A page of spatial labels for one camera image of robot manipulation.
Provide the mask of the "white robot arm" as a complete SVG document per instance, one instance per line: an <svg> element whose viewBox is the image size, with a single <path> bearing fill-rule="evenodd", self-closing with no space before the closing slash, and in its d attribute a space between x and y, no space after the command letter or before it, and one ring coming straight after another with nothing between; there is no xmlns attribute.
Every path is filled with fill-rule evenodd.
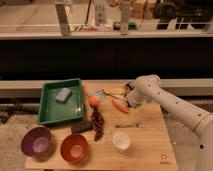
<svg viewBox="0 0 213 171"><path fill-rule="evenodd" d="M165 91L160 82L158 75L137 77L133 82L134 88L127 95L128 104L136 107L150 97L182 121L200 137L195 171L213 171L213 114Z"/></svg>

